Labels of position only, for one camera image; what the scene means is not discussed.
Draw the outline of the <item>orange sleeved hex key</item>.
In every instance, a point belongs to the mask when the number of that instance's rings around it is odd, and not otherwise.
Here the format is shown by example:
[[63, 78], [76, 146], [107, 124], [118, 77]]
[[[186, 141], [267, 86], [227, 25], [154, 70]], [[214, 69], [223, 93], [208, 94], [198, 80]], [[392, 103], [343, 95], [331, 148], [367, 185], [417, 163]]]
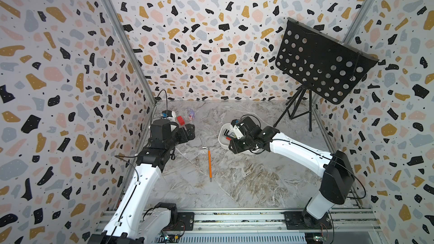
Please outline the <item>orange sleeved hex key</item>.
[[206, 150], [208, 155], [208, 166], [209, 166], [209, 179], [212, 182], [212, 162], [211, 162], [211, 151], [207, 146], [202, 147], [203, 150]]

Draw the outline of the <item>large black hex key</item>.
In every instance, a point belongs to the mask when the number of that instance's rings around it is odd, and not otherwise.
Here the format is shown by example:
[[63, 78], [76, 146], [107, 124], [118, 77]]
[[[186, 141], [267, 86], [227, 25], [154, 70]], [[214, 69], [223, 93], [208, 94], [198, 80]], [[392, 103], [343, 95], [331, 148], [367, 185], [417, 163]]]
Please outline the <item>large black hex key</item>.
[[223, 132], [223, 136], [224, 136], [224, 137], [226, 137], [226, 136], [231, 137], [232, 140], [234, 140], [234, 139], [237, 138], [236, 135], [235, 135], [235, 133], [234, 133], [233, 131], [229, 130], [229, 129], [226, 129], [226, 130]]

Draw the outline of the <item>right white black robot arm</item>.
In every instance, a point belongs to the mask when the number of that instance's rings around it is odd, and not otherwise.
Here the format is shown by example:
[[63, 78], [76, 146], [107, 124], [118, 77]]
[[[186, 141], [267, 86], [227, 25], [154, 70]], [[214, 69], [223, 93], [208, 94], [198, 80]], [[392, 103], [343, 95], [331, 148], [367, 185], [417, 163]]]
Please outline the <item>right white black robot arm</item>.
[[224, 124], [218, 139], [222, 148], [234, 154], [268, 151], [289, 158], [322, 179], [318, 192], [309, 199], [293, 224], [301, 223], [307, 228], [320, 224], [333, 206], [345, 203], [356, 180], [349, 159], [342, 151], [331, 153], [312, 148], [274, 127], [261, 128], [250, 116]]

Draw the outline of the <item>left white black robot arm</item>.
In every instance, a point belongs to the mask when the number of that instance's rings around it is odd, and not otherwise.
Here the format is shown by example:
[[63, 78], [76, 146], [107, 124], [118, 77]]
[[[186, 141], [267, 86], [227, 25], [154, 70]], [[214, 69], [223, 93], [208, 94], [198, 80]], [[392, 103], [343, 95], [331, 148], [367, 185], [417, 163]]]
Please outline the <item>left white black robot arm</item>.
[[90, 236], [90, 244], [150, 244], [165, 228], [177, 226], [176, 204], [158, 203], [149, 211], [145, 206], [167, 162], [175, 159], [176, 147], [195, 139], [195, 126], [170, 116], [155, 120], [149, 129], [125, 196], [102, 233]]

